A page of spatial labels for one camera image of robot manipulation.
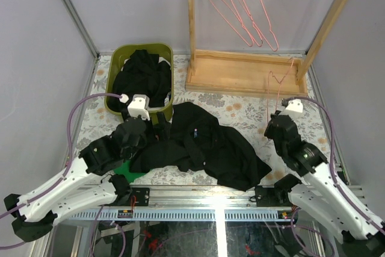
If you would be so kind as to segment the pink wire hanger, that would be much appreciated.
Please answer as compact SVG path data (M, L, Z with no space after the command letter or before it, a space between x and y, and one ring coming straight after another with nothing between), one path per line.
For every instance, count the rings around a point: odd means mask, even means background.
M254 44L251 33L246 27L242 11L239 11L237 0L208 0L231 30L248 46Z

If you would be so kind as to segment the pink hanger of white shirt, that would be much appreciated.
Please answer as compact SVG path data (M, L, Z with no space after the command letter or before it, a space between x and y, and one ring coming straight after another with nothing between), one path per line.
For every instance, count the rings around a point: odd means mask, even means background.
M251 21L250 21L249 18L246 16L246 13L245 13L244 10L241 8L240 4L239 4L239 11L242 11L242 15L243 15L244 21L245 21L245 23L246 23L246 27L252 32L252 35L255 36L255 38L259 41L259 37L257 36L256 31L251 27Z

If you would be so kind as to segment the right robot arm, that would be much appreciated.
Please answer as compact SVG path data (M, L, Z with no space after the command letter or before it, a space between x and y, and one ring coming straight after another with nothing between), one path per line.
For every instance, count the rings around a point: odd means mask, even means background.
M333 234L346 256L384 254L384 221L331 172L325 155L315 145L301 139L288 114L272 114L265 136L296 174L286 175L272 187L257 186L258 206L299 207Z

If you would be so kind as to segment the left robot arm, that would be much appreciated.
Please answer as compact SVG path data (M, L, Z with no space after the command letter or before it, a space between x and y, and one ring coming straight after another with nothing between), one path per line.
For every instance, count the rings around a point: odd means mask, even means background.
M158 123L129 117L110 134L81 150L79 156L50 180L31 192L4 198L14 217L13 232L28 243L48 234L56 225L83 210L102 205L126 205L132 190L125 176L103 176L122 166L144 148L170 135L162 113Z

